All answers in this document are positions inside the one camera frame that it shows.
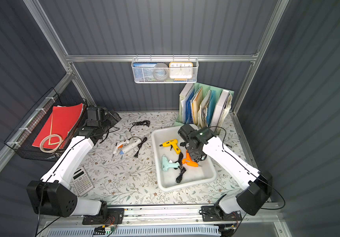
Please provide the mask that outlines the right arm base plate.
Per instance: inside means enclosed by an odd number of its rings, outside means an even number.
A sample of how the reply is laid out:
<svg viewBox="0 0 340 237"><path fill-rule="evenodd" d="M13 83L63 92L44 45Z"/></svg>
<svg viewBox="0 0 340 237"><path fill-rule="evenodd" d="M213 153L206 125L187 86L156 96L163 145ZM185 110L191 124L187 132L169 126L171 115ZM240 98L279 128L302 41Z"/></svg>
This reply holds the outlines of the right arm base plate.
<svg viewBox="0 0 340 237"><path fill-rule="evenodd" d="M204 222L238 222L242 220L242 214L240 211L234 211L227 214L219 206L201 206L199 214L202 216Z"/></svg>

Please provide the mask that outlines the orange hot glue gun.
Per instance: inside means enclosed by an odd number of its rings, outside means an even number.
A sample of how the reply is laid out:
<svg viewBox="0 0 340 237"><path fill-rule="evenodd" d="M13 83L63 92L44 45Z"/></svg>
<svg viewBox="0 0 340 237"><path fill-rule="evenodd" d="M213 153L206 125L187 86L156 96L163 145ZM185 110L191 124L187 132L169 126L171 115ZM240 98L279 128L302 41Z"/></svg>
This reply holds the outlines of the orange hot glue gun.
<svg viewBox="0 0 340 237"><path fill-rule="evenodd" d="M195 162L191 159L191 156L190 156L188 151L186 151L185 158L182 159L182 164L188 165L190 167L201 167L197 162Z"/></svg>

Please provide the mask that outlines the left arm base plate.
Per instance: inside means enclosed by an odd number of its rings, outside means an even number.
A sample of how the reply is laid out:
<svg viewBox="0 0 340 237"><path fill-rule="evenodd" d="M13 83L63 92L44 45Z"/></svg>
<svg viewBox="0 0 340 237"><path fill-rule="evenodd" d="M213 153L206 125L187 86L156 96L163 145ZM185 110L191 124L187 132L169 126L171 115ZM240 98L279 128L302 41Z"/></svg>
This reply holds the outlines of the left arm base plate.
<svg viewBox="0 0 340 237"><path fill-rule="evenodd" d="M122 224L124 217L124 208L107 208L100 211L98 215L85 215L82 221L83 225L107 225Z"/></svg>

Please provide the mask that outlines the yellow hot glue gun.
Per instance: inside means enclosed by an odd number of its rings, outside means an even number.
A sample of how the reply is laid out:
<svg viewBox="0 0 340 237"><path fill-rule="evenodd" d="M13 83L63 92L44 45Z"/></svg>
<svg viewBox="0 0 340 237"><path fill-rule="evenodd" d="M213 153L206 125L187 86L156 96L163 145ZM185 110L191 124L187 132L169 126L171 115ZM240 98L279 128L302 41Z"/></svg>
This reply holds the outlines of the yellow hot glue gun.
<svg viewBox="0 0 340 237"><path fill-rule="evenodd" d="M164 142L159 145L160 147L170 147L171 149L174 149L177 155L181 153L180 148L178 147L178 140L177 139L172 139L167 142Z"/></svg>

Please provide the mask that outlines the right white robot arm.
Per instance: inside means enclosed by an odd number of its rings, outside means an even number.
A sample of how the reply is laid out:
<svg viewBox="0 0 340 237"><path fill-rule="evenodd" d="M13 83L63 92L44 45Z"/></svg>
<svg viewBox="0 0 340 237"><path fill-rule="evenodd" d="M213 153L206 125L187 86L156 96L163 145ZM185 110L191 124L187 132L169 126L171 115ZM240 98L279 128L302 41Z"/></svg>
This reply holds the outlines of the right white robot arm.
<svg viewBox="0 0 340 237"><path fill-rule="evenodd" d="M209 128L199 130L185 124L178 130L185 147L192 158L210 157L225 169L236 181L242 192L236 195L224 195L215 204L216 216L243 211L256 215L272 194L272 175L261 172L236 155Z"/></svg>

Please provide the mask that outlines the white plastic storage box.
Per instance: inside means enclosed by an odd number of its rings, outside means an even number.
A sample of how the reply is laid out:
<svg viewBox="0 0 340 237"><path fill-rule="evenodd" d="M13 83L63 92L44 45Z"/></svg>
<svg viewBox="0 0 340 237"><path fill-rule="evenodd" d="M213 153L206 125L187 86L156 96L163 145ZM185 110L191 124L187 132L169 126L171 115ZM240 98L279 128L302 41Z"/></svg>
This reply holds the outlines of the white plastic storage box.
<svg viewBox="0 0 340 237"><path fill-rule="evenodd" d="M179 136L180 126L157 129L152 132L152 148L154 152L155 169L158 187L163 192L171 192L182 188L196 186L215 181L217 172L209 157L198 162L201 167L190 167L182 164L182 159L186 156L186 148L180 144L184 140ZM172 139L178 140L178 147L181 150L179 155L170 147L160 147L159 145ZM165 155L169 161L179 163L180 168L170 168L162 171L162 156Z"/></svg>

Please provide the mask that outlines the mint green glue gun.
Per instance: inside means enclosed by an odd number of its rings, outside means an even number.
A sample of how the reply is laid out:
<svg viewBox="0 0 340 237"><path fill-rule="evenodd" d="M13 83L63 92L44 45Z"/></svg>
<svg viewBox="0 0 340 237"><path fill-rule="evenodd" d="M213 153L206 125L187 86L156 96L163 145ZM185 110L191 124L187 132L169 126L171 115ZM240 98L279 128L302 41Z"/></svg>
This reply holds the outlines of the mint green glue gun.
<svg viewBox="0 0 340 237"><path fill-rule="evenodd" d="M162 156L162 171L168 171L170 168L178 169L180 168L180 164L169 161L168 158L165 155L163 155Z"/></svg>

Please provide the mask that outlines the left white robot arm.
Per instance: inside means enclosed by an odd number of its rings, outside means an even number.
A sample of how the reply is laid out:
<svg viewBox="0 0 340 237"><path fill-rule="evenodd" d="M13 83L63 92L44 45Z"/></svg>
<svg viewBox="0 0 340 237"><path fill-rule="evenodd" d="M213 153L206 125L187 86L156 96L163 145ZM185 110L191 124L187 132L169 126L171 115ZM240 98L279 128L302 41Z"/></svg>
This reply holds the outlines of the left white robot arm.
<svg viewBox="0 0 340 237"><path fill-rule="evenodd" d="M31 181L27 186L32 208L38 216L83 215L102 220L107 219L106 202L79 197L69 188L70 182L86 154L120 120L121 117L114 110L97 106L87 108L85 123L77 128L59 160L39 181Z"/></svg>

